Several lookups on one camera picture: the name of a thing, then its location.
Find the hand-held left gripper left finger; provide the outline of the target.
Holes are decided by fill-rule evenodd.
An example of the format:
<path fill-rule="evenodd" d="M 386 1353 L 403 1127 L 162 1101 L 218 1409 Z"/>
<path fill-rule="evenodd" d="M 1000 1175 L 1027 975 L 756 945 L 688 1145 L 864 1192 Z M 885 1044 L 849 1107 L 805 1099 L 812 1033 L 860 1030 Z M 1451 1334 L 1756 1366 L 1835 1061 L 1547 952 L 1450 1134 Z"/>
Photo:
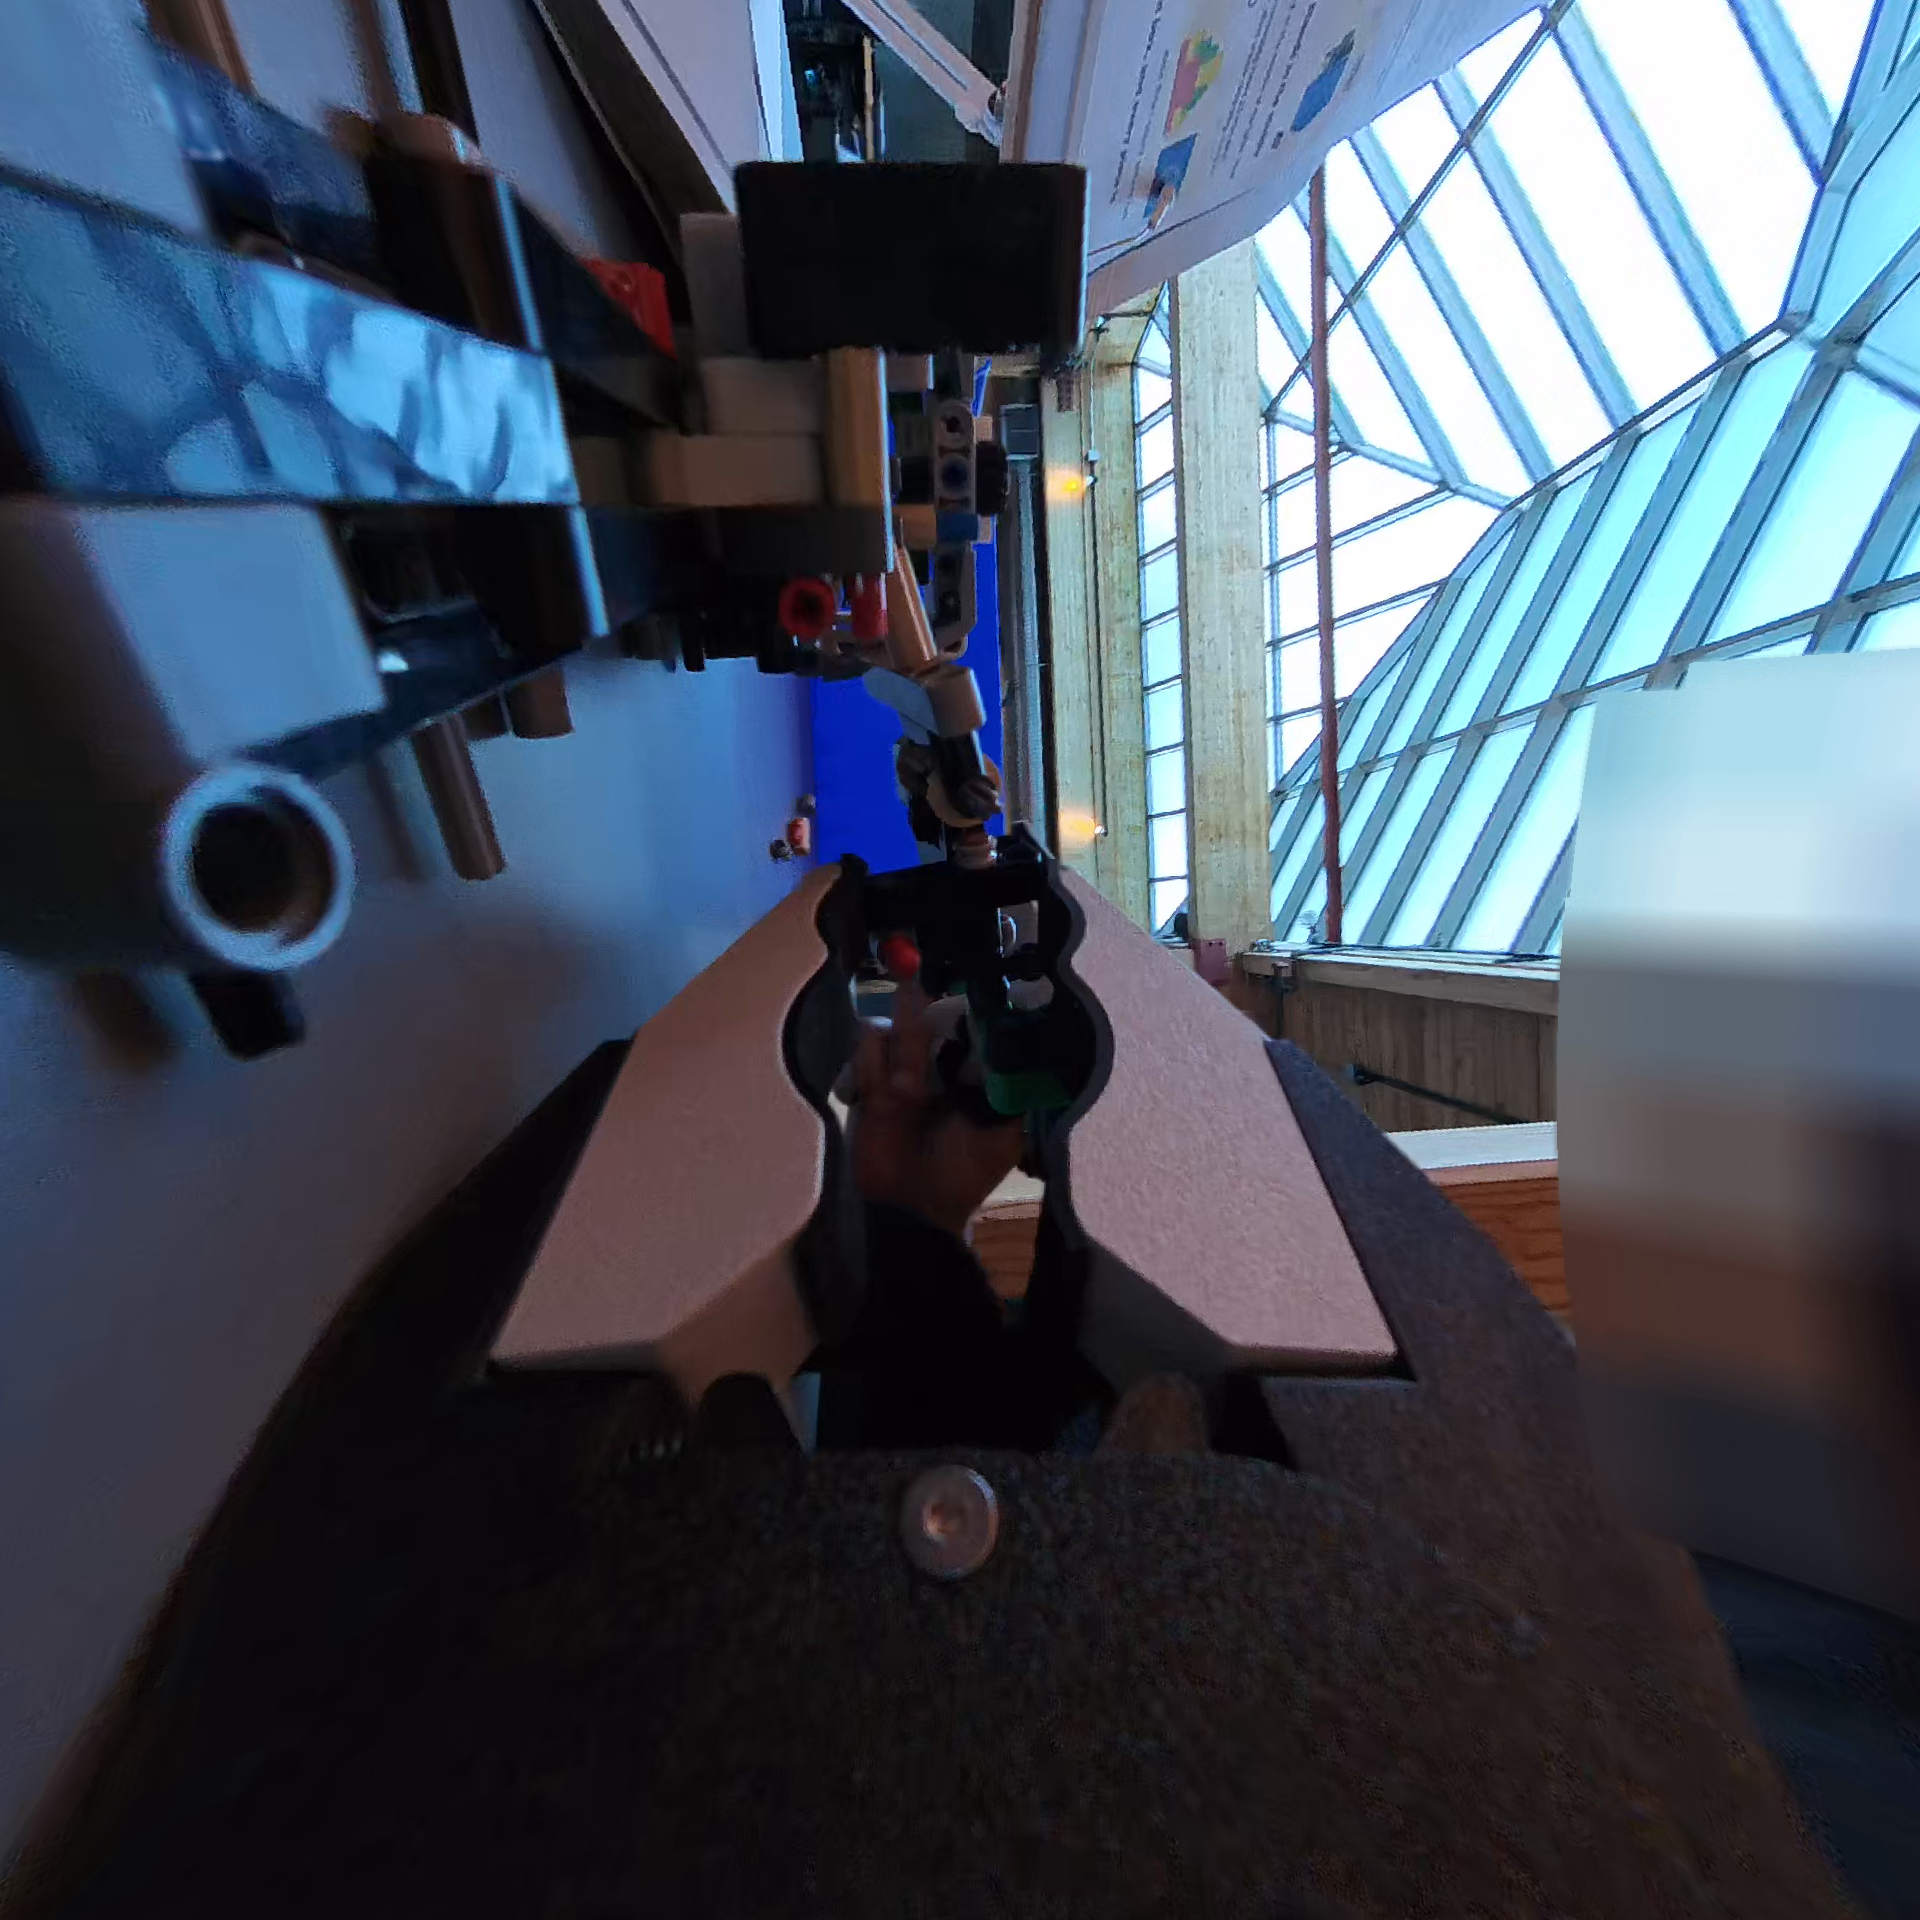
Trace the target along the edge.
<path fill-rule="evenodd" d="M 663 1377 L 687 1409 L 795 1381 L 860 1294 L 860 1207 L 833 1109 L 858 1048 L 866 869 L 817 869 L 633 1033 L 493 1334 L 503 1372 Z"/>

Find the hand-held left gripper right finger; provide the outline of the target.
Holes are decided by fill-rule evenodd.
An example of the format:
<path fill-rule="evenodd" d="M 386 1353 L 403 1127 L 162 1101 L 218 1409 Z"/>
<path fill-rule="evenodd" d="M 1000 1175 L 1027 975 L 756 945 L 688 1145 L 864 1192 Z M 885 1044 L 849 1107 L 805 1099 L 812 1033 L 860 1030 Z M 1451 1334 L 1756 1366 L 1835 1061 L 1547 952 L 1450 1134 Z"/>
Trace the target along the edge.
<path fill-rule="evenodd" d="M 1263 1029 L 1083 875 L 1058 869 L 1065 980 L 1095 1020 L 1067 1118 L 1073 1336 L 1114 1391 L 1143 1377 L 1381 1377 L 1400 1343 Z"/>

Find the small black green lego subassembly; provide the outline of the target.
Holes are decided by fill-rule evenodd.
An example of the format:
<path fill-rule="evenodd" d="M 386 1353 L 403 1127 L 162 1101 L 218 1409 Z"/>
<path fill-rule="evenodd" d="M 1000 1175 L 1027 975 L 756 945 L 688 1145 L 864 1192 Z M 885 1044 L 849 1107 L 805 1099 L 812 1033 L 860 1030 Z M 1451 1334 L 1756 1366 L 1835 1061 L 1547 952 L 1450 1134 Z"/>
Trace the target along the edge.
<path fill-rule="evenodd" d="M 932 1020 L 930 1075 L 977 1119 L 1043 1145 L 1089 1093 L 1098 1021 L 1067 958 L 1083 932 L 1056 859 L 1002 816 L 1002 771 L 964 662 L 871 664 L 864 691 L 900 723 L 897 787 L 915 867 L 858 883 L 851 939 L 869 972 L 915 984 Z"/>

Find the white lego car model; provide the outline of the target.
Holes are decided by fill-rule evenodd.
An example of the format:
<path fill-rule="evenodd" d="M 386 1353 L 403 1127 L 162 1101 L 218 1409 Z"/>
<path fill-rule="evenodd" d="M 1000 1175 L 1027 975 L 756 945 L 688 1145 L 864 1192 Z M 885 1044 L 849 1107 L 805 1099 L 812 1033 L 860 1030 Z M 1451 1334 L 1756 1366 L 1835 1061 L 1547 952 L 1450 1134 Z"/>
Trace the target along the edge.
<path fill-rule="evenodd" d="M 209 220 L 5 164 L 5 952 L 176 974 L 240 1061 L 353 896 L 321 781 L 409 741 L 500 870 L 472 716 L 565 732 L 596 641 L 863 681 L 962 662 L 1008 449 L 889 361 L 1061 353 L 1065 161 L 759 159 L 665 272 L 565 241 L 465 132 L 345 150 L 161 56 Z"/>

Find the lego instruction booklet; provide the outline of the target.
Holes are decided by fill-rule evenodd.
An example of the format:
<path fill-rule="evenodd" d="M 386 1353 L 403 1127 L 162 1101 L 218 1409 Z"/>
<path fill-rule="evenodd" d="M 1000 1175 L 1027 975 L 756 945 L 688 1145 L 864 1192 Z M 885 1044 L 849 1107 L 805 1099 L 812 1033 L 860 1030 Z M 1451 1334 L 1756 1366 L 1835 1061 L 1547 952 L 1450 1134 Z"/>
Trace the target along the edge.
<path fill-rule="evenodd" d="M 1016 6 L 1008 159 L 1089 175 L 1089 310 L 1260 233 L 1329 150 L 1531 14 L 1524 3 Z"/>

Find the person's right hand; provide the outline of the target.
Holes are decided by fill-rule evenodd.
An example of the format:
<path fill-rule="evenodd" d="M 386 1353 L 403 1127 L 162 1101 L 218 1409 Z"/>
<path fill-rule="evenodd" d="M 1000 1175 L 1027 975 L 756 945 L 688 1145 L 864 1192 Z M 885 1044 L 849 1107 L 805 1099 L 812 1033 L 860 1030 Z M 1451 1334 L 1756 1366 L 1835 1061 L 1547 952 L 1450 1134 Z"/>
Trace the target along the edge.
<path fill-rule="evenodd" d="M 864 1023 L 856 1048 L 852 1176 L 873 1208 L 892 1208 L 962 1238 L 1024 1157 L 1019 1119 L 969 1118 L 930 1072 L 930 1035 L 903 1000 Z"/>

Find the wooden counter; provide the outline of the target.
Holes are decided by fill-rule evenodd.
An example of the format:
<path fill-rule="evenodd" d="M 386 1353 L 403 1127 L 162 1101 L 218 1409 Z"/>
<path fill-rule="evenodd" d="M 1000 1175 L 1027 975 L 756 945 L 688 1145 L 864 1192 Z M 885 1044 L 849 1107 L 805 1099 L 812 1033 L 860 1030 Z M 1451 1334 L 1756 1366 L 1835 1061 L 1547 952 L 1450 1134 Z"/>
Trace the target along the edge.
<path fill-rule="evenodd" d="M 1235 956 L 1228 991 L 1321 1064 L 1568 1320 L 1556 960 L 1263 944 Z"/>

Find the blue board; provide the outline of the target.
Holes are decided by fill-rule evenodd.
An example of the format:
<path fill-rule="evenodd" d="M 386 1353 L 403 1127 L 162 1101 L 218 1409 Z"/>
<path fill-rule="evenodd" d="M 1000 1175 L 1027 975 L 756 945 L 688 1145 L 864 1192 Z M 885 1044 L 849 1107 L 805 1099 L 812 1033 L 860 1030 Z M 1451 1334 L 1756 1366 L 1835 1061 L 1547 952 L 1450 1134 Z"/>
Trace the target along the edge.
<path fill-rule="evenodd" d="M 917 369 L 900 358 L 888 366 L 888 424 L 893 465 L 907 452 L 930 449 L 935 400 L 968 400 L 978 414 L 988 390 L 988 361 L 968 352 L 943 352 L 930 358 L 932 388 L 909 393 L 905 375 Z M 1002 664 L 1002 587 L 1000 536 L 989 520 L 986 542 L 973 543 L 977 622 L 968 638 L 964 664 L 977 673 L 986 709 L 980 732 L 983 751 L 1007 763 L 1002 700 L 1007 668 Z M 897 745 L 903 736 L 897 716 L 885 710 L 858 684 L 813 684 L 809 691 L 809 741 L 813 798 L 818 803 L 817 844 L 820 857 L 852 852 L 879 870 L 897 870 L 913 862 L 905 805 L 897 787 Z"/>

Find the wooden pillar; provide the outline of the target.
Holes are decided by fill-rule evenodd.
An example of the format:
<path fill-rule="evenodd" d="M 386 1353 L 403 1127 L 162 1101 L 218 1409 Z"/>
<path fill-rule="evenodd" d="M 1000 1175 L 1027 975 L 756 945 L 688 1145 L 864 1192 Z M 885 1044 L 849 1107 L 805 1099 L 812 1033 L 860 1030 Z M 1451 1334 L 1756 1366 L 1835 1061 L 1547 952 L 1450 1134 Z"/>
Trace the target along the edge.
<path fill-rule="evenodd" d="M 1272 929 L 1264 560 L 1253 240 L 1171 286 L 1189 925 L 1240 952 Z"/>

